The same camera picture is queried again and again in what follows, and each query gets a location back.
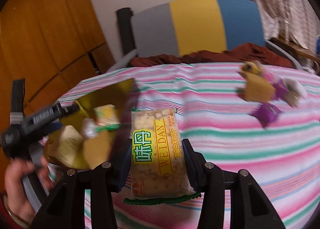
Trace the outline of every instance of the open cardboard box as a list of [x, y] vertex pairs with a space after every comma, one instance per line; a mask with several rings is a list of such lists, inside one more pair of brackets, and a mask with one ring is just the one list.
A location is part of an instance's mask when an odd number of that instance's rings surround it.
[[[80, 106], [80, 110], [70, 116], [61, 119], [63, 126], [72, 125], [79, 133], [81, 133], [81, 126], [84, 118], [92, 118], [96, 120], [94, 108], [113, 104], [116, 107], [116, 113], [120, 120], [120, 127], [111, 133], [113, 139], [112, 153], [120, 151], [130, 136], [131, 132], [131, 108], [136, 107], [139, 97], [139, 90], [134, 79], [128, 79], [102, 89], [91, 92], [76, 100]], [[56, 159], [48, 157], [48, 145], [52, 144], [57, 132], [52, 133], [44, 148], [44, 156], [50, 163], [61, 166]], [[82, 147], [77, 153], [77, 157], [73, 163], [72, 168], [86, 170], [89, 169], [83, 154]]]

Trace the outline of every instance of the red sleeve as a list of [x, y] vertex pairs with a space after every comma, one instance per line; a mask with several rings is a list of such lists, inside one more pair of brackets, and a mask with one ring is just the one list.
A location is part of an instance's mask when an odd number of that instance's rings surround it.
[[12, 218], [9, 216], [3, 203], [3, 194], [0, 194], [0, 228], [2, 229], [22, 229]]

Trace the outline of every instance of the striped bed sheet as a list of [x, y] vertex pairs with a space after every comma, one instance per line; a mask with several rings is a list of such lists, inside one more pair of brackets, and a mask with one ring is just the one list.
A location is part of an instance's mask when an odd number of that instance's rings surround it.
[[[307, 90], [297, 108], [273, 101], [283, 113], [263, 129], [249, 114], [257, 102], [237, 95], [245, 80], [239, 63], [204, 63], [126, 68], [83, 80], [59, 100], [63, 105], [102, 87], [135, 78], [137, 108], [177, 108], [182, 138], [224, 170], [247, 169], [271, 200], [288, 229], [302, 228], [320, 201], [320, 78], [307, 72], [266, 66], [279, 77], [296, 78]], [[113, 193], [119, 228], [196, 228], [202, 198], [178, 204], [130, 206], [130, 175]], [[85, 225], [91, 228], [90, 191], [85, 193]], [[224, 228], [230, 226], [230, 194], [225, 195]]]

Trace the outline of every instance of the brown blanket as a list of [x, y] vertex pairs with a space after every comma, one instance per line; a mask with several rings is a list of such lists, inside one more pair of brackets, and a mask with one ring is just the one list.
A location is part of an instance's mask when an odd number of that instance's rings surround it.
[[293, 68], [291, 62], [264, 46], [245, 43], [231, 51], [215, 53], [210, 51], [194, 52], [183, 57], [173, 55], [159, 55], [152, 57], [135, 57], [130, 61], [132, 67], [149, 67], [161, 64], [191, 64], [207, 62], [244, 62], [258, 60], [262, 64]]

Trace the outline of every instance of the hand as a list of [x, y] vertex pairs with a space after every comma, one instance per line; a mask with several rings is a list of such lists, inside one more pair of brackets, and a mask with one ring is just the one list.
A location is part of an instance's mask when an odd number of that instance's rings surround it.
[[[51, 190], [53, 183], [49, 178], [48, 162], [42, 157], [41, 163], [43, 167], [38, 171], [38, 176], [43, 185], [48, 190]], [[35, 166], [31, 161], [14, 159], [7, 167], [4, 175], [4, 184], [8, 195], [8, 206], [11, 212], [29, 224], [36, 213], [24, 192], [21, 179], [25, 175], [34, 172], [34, 170]]]

